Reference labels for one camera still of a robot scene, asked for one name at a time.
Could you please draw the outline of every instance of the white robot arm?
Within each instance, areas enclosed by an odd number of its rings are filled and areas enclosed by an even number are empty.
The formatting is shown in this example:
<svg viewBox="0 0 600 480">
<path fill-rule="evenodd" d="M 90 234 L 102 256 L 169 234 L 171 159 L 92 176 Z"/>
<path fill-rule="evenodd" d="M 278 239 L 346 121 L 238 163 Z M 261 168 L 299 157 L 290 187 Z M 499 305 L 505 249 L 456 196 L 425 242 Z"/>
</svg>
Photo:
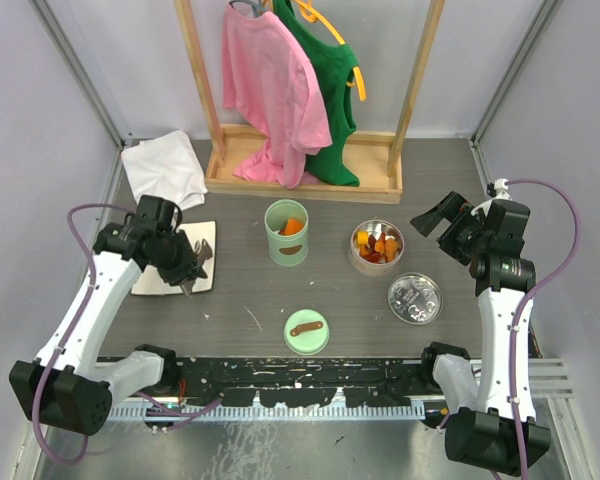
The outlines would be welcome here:
<svg viewBox="0 0 600 480">
<path fill-rule="evenodd" d="M 482 317 L 482 371 L 475 379 L 466 350 L 432 343 L 422 363 L 429 382 L 442 390 L 451 416 L 445 450 L 454 461 L 510 475 L 519 475 L 519 454 L 512 402 L 523 423 L 529 465 L 550 446 L 551 434 L 535 425 L 528 373 L 529 301 L 520 323 L 512 321 L 522 299 L 535 285 L 535 267 L 520 258 L 529 209 L 511 199 L 505 179 L 489 186 L 490 200 L 473 207 L 451 192 L 411 224 L 428 236 L 444 219 L 451 222 L 438 238 L 440 248 L 470 265 Z M 517 340 L 511 350 L 511 330 Z M 512 375 L 517 394 L 511 398 Z"/>
<path fill-rule="evenodd" d="M 93 435 L 106 421 L 112 405 L 149 386 L 163 392 L 175 386 L 179 367 L 172 350 L 142 345 L 107 368 L 96 369 L 96 361 L 122 301 L 147 265 L 155 266 L 163 281 L 179 285 L 189 294 L 197 278 L 206 278 L 186 234 L 178 230 L 181 220 L 176 204 L 145 195 L 124 224 L 110 223 L 98 234 L 93 248 L 95 286 L 88 274 L 62 323 L 35 360 L 16 362 L 9 374 L 29 420 L 42 372 L 90 288 L 89 303 L 44 385 L 41 423 Z"/>
</svg>

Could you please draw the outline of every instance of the clothes hanger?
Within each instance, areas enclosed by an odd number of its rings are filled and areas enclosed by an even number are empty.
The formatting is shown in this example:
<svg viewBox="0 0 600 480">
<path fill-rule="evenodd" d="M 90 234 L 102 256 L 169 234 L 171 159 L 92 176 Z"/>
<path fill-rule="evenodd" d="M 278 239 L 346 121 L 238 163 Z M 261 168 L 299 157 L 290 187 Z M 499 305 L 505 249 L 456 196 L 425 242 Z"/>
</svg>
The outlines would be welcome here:
<svg viewBox="0 0 600 480">
<path fill-rule="evenodd" d="M 231 0 L 229 2 L 229 5 L 233 6 L 234 3 L 246 3 L 247 5 L 251 5 L 251 9 L 253 10 L 253 14 L 256 17 L 259 17 L 260 15 L 262 15 L 263 13 L 265 13 L 267 11 L 264 8 L 264 6 L 262 6 L 262 4 L 258 5 L 256 2 L 254 2 L 252 0 Z"/>
<path fill-rule="evenodd" d="M 307 18 L 307 16 L 305 15 L 305 11 L 309 12 L 310 14 L 312 14 L 313 16 L 315 16 L 315 18 L 317 20 L 320 20 L 320 22 L 327 27 L 327 30 L 329 30 L 331 32 L 331 34 L 335 37 L 336 41 L 340 44 L 340 45 L 344 45 L 346 44 L 346 42 L 344 41 L 344 38 L 342 38 L 342 35 L 340 35 L 338 33 L 338 31 L 335 29 L 335 27 L 333 25 L 331 25 L 331 23 L 329 23 L 329 20 L 327 20 L 326 18 L 324 18 L 322 16 L 322 14 L 320 12 L 318 12 L 315 8 L 313 8 L 311 5 L 307 5 L 304 2 L 301 2 L 300 0 L 291 0 L 293 3 L 297 4 L 300 7 L 300 12 L 302 13 L 302 16 L 304 18 Z M 264 0 L 262 2 L 263 5 L 267 5 L 268 3 L 271 3 L 271 10 L 273 10 L 273 2 L 269 2 L 269 0 Z M 307 18 L 307 20 L 309 20 L 311 23 L 314 23 L 316 20 L 310 20 L 309 18 Z M 347 82 L 347 86 L 348 87 L 358 87 L 358 96 L 360 97 L 360 101 L 364 102 L 367 99 L 367 91 L 364 87 L 364 78 L 362 78 L 362 72 L 360 71 L 360 67 L 355 66 L 353 68 L 353 76 L 355 78 L 355 82 Z"/>
<path fill-rule="evenodd" d="M 306 0 L 306 2 L 307 2 L 307 5 L 309 5 L 311 8 L 313 8 L 313 0 Z M 309 23 L 316 23 L 318 21 L 318 17 L 316 17 L 315 14 L 311 13 L 309 10 L 305 9 L 304 7 L 300 7 L 300 13 L 304 17 L 304 19 Z"/>
</svg>

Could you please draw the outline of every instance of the orange hanger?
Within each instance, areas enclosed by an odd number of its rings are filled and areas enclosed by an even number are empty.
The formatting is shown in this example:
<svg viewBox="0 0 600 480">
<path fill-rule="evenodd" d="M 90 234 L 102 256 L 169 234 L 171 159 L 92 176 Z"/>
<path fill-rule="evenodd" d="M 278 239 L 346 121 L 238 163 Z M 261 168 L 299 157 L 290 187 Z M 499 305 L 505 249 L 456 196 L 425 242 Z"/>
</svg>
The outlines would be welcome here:
<svg viewBox="0 0 600 480">
<path fill-rule="evenodd" d="M 313 8 L 313 0 L 307 0 L 307 5 L 309 5 L 311 8 Z M 318 17 L 316 17 L 316 15 L 314 13 L 311 13 L 309 10 L 307 10 L 304 7 L 300 7 L 300 13 L 304 17 L 304 19 L 309 23 L 316 23 L 318 21 Z"/>
<path fill-rule="evenodd" d="M 320 14 L 320 12 L 318 12 L 315 8 L 313 8 L 311 6 L 313 0 L 308 0 L 309 4 L 301 2 L 300 0 L 292 0 L 292 1 L 296 4 L 298 4 L 298 6 L 300 7 L 300 13 L 302 13 L 302 16 L 304 18 L 306 18 L 309 22 L 314 23 L 316 20 L 320 20 L 320 22 L 322 22 L 322 24 L 325 27 L 327 27 L 327 30 L 329 30 L 331 32 L 331 34 L 336 38 L 337 42 L 340 45 L 344 45 L 346 43 L 344 41 L 344 38 L 342 38 L 342 35 L 340 35 L 338 33 L 338 31 L 335 29 L 335 27 L 333 25 L 331 25 L 331 23 L 329 23 L 329 20 L 324 18 L 322 16 L 322 14 Z M 269 0 L 264 0 L 262 2 L 263 5 L 266 5 L 267 3 L 269 3 Z M 360 67 L 355 66 L 353 68 L 353 76 L 356 79 L 355 83 L 347 82 L 347 86 L 349 86 L 349 87 L 357 86 L 360 101 L 364 102 L 367 99 L 367 91 L 364 88 L 364 78 L 362 78 L 362 72 L 360 71 Z"/>
</svg>

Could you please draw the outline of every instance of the white cloth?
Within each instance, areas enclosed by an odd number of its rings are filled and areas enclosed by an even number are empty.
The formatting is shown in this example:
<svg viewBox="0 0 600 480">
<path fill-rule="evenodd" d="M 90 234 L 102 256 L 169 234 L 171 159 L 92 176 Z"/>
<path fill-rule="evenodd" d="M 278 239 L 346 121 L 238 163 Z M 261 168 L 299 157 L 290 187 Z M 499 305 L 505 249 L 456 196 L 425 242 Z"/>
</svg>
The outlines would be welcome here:
<svg viewBox="0 0 600 480">
<path fill-rule="evenodd" d="M 204 173 L 181 130 L 123 150 L 122 163 L 136 203 L 142 195 L 166 198 L 182 210 L 204 203 Z"/>
</svg>

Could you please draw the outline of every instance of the tin lid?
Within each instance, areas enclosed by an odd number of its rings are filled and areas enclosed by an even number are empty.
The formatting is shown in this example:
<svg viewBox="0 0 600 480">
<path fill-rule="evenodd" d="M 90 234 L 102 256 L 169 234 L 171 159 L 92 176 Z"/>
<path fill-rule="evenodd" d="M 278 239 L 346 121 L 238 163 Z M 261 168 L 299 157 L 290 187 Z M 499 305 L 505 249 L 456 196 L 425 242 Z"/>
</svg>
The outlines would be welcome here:
<svg viewBox="0 0 600 480">
<path fill-rule="evenodd" d="M 298 310 L 287 319 L 284 341 L 299 355 L 315 355 L 329 341 L 329 325 L 315 310 Z"/>
<path fill-rule="evenodd" d="M 442 292 L 426 275 L 405 273 L 389 287 L 389 306 L 400 320 L 425 325 L 440 316 Z"/>
</svg>

